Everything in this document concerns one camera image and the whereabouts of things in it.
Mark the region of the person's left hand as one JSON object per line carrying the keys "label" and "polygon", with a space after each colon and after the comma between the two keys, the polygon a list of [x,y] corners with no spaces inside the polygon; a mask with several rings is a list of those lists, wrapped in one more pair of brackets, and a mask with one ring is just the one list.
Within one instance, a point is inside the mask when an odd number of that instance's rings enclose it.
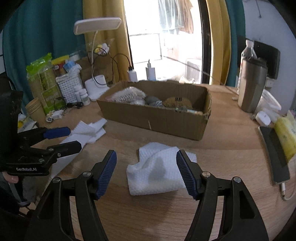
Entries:
{"label": "person's left hand", "polygon": [[2,175],[4,179],[9,183],[16,184],[19,181],[18,176],[11,176],[7,172],[2,172]]}

